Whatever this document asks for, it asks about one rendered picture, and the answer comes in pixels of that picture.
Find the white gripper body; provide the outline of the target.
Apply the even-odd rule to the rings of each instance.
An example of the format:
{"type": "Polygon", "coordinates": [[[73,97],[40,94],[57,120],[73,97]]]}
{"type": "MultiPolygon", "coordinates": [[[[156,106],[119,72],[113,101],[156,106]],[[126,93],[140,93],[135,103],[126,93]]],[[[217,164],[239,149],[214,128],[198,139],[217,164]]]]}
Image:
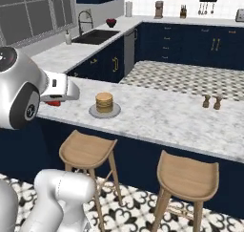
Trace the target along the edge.
{"type": "Polygon", "coordinates": [[[77,100],[80,96],[78,86],[66,74],[49,74],[46,91],[40,95],[42,101],[77,100]]]}

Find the navy dining counter base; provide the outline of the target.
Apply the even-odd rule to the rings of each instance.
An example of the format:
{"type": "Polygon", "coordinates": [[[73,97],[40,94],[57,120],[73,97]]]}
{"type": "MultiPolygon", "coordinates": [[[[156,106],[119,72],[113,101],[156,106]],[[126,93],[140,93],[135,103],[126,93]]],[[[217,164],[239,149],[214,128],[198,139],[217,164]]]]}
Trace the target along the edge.
{"type": "Polygon", "coordinates": [[[0,173],[32,183],[42,169],[64,168],[59,148],[77,130],[82,134],[116,140],[114,158],[119,182],[157,193],[156,167],[163,150],[180,157],[219,164],[219,188],[205,206],[215,212],[244,219],[244,163],[197,154],[129,137],[35,118],[21,130],[0,128],[0,173]]]}

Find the grey round plate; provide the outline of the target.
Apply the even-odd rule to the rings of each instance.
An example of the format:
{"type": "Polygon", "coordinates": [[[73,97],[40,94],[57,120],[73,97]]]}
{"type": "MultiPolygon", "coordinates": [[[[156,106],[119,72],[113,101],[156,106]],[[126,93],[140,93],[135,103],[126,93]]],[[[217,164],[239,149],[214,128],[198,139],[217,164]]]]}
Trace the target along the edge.
{"type": "Polygon", "coordinates": [[[121,112],[121,107],[117,104],[117,103],[114,103],[113,104],[113,108],[112,108],[112,111],[109,112],[109,113],[99,113],[97,110],[96,110],[96,105],[93,104],[90,108],[89,108],[89,114],[95,118],[113,118],[113,117],[116,117],[120,114],[121,112]]]}

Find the stack of pancakes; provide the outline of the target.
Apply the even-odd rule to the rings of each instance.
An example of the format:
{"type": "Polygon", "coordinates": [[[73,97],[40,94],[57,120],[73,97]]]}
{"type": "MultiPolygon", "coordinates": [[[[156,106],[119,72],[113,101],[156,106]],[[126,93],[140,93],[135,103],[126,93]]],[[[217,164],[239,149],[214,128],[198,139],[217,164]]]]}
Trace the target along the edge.
{"type": "Polygon", "coordinates": [[[110,93],[98,93],[95,97],[96,110],[99,113],[110,113],[113,109],[113,97],[110,93]]]}

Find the navy base cupboards under sink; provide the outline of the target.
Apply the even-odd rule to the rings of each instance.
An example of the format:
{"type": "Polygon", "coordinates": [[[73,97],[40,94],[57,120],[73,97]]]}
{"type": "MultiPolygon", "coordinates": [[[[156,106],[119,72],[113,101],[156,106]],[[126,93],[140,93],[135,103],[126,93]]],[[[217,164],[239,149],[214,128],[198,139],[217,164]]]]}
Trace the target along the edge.
{"type": "Polygon", "coordinates": [[[118,83],[124,76],[124,37],[70,70],[68,76],[118,83]]]}

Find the wooden bar stool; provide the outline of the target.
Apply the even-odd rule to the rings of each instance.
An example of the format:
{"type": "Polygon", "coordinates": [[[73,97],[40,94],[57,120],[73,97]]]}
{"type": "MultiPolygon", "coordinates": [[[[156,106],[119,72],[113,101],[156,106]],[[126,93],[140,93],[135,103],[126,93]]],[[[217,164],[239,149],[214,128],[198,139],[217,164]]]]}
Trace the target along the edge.
{"type": "Polygon", "coordinates": [[[219,186],[219,164],[161,152],[157,165],[160,190],[154,209],[152,232],[156,232],[171,197],[193,203],[193,232],[200,232],[203,203],[210,200],[219,186]]]}
{"type": "Polygon", "coordinates": [[[74,130],[59,148],[59,157],[64,162],[66,171],[71,171],[73,168],[82,169],[84,172],[89,172],[92,179],[95,179],[95,169],[100,167],[106,160],[109,161],[111,171],[102,183],[95,184],[94,192],[94,200],[100,221],[101,232],[105,232],[105,227],[99,201],[99,192],[108,181],[109,177],[113,177],[118,201],[119,204],[122,204],[121,191],[113,155],[116,143],[116,139],[108,140],[102,137],[89,136],[74,130]]]}

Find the black sink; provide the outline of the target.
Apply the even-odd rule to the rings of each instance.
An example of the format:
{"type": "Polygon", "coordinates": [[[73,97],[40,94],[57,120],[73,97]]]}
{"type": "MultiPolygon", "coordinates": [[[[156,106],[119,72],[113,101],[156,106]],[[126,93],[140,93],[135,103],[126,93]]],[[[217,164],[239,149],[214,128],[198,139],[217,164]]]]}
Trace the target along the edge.
{"type": "Polygon", "coordinates": [[[118,33],[119,31],[93,30],[74,38],[71,42],[78,44],[100,45],[118,33]]]}

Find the grey dishwasher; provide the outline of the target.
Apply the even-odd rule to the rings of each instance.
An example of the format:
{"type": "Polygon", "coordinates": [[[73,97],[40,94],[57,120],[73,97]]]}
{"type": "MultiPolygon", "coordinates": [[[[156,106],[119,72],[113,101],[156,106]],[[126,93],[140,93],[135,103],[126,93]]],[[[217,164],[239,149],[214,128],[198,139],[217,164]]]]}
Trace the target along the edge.
{"type": "Polygon", "coordinates": [[[124,76],[127,76],[134,66],[136,29],[124,35],[124,76]]]}

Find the black tap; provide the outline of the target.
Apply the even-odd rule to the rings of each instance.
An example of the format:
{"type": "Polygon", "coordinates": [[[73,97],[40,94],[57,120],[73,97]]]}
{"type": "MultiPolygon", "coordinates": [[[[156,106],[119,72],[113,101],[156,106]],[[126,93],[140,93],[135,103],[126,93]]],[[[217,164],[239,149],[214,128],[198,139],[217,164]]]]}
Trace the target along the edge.
{"type": "Polygon", "coordinates": [[[83,10],[83,11],[80,11],[79,14],[78,14],[78,30],[79,30],[79,36],[82,36],[83,34],[83,29],[82,29],[82,24],[90,24],[91,25],[91,29],[94,28],[94,24],[93,24],[93,19],[92,19],[92,13],[88,10],[83,10]],[[89,21],[82,21],[81,20],[81,14],[82,13],[85,13],[89,18],[90,20],[89,21]]]}

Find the grey framed window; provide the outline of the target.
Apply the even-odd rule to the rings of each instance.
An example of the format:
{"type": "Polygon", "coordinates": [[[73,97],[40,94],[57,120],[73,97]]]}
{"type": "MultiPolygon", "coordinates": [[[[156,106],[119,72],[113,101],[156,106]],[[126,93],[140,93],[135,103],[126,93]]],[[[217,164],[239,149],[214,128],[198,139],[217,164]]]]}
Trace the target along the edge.
{"type": "Polygon", "coordinates": [[[0,46],[26,46],[74,26],[74,0],[0,0],[0,46]]]}

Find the brown coffee machine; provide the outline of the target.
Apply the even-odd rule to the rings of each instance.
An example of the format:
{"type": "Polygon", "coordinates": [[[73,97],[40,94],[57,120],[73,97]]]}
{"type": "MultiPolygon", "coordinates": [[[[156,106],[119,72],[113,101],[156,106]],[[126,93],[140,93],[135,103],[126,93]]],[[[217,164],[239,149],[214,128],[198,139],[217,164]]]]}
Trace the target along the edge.
{"type": "Polygon", "coordinates": [[[163,17],[163,1],[156,1],[155,2],[155,19],[161,19],[163,17]]]}

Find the navy base cupboards long run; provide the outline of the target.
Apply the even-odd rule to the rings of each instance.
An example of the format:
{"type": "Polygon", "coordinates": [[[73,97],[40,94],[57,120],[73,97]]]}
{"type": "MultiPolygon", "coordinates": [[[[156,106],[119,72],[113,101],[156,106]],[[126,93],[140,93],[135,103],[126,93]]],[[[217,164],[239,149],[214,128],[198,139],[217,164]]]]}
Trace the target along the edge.
{"type": "Polygon", "coordinates": [[[143,22],[135,29],[135,60],[244,72],[244,28],[143,22]]]}

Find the brown pepper shaker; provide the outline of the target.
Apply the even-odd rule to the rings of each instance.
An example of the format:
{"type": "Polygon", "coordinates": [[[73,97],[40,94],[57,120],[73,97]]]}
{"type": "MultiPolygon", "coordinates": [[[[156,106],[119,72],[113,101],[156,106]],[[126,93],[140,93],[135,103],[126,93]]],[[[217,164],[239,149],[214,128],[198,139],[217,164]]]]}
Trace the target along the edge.
{"type": "Polygon", "coordinates": [[[203,108],[209,108],[210,98],[211,98],[210,95],[205,95],[205,99],[204,99],[203,104],[202,104],[203,108]]]}

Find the silver toaster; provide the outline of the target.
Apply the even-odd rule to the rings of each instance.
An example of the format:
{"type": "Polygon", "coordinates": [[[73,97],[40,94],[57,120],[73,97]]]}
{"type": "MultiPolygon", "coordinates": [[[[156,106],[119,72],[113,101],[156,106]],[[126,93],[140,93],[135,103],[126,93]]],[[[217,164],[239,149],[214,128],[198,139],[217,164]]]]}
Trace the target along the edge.
{"type": "Polygon", "coordinates": [[[244,9],[238,9],[235,16],[236,22],[244,22],[244,9]]]}

